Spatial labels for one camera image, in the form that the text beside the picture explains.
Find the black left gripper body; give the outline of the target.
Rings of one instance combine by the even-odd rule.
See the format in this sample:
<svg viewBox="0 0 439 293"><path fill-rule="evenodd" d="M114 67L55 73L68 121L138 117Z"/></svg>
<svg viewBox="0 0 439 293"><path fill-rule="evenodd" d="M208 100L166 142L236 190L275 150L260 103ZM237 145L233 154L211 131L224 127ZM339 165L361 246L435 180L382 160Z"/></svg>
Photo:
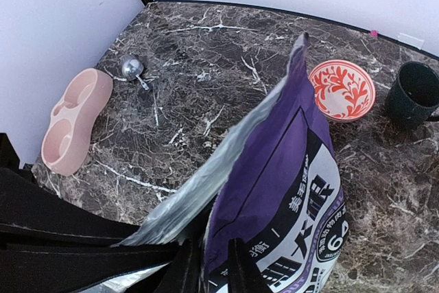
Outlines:
<svg viewBox="0 0 439 293"><path fill-rule="evenodd" d="M136 226L101 218L38 187L1 134L1 291L80 292L170 262L175 243L118 247Z"/></svg>

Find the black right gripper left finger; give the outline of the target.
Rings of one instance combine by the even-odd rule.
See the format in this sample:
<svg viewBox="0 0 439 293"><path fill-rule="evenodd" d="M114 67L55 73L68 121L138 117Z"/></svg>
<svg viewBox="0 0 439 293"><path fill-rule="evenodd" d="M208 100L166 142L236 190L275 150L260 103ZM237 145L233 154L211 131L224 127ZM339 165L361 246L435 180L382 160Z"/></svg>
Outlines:
<svg viewBox="0 0 439 293"><path fill-rule="evenodd" d="M199 292L200 246L186 239L164 277L164 292Z"/></svg>

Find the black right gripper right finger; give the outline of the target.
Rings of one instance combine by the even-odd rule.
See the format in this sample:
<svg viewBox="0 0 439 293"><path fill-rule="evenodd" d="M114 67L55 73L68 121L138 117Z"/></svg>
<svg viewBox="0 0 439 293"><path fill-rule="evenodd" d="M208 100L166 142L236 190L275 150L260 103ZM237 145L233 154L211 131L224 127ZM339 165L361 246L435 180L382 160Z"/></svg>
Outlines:
<svg viewBox="0 0 439 293"><path fill-rule="evenodd" d="M228 292L271 292L241 238L228 243Z"/></svg>

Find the purple pet food bag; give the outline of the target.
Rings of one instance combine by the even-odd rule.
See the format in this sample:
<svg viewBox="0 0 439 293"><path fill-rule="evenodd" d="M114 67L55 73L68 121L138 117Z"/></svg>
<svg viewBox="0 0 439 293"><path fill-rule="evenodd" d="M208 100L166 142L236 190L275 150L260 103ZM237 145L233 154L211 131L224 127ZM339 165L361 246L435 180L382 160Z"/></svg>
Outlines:
<svg viewBox="0 0 439 293"><path fill-rule="evenodd" d="M329 125L307 77L307 34L285 77L230 129L208 161L159 204L125 246L187 236L211 207L195 273L203 292L234 292L239 255L257 269L257 292L320 292L348 235Z"/></svg>

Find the pink double pet bowl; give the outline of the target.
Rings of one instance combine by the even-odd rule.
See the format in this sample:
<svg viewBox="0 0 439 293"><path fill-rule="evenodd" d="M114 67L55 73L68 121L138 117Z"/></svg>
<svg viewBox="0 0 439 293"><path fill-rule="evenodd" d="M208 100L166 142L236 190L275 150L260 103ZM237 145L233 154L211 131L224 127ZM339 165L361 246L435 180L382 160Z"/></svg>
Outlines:
<svg viewBox="0 0 439 293"><path fill-rule="evenodd" d="M74 174L82 166L91 144L98 115L112 94L113 79L97 69L78 73L53 107L41 157L54 173Z"/></svg>

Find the silver metal scoop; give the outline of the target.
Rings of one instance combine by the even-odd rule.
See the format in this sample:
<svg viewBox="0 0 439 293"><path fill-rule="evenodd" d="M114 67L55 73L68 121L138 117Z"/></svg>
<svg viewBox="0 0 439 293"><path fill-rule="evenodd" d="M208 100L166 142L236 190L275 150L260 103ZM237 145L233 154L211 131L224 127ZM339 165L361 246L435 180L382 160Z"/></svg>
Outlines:
<svg viewBox="0 0 439 293"><path fill-rule="evenodd" d="M143 63L136 57L130 54L126 54L122 56L121 58L121 73L122 76L127 81L139 81L142 88L146 91L150 90L150 87L148 86L147 82L143 80L141 77L141 74L144 72L144 65Z"/></svg>

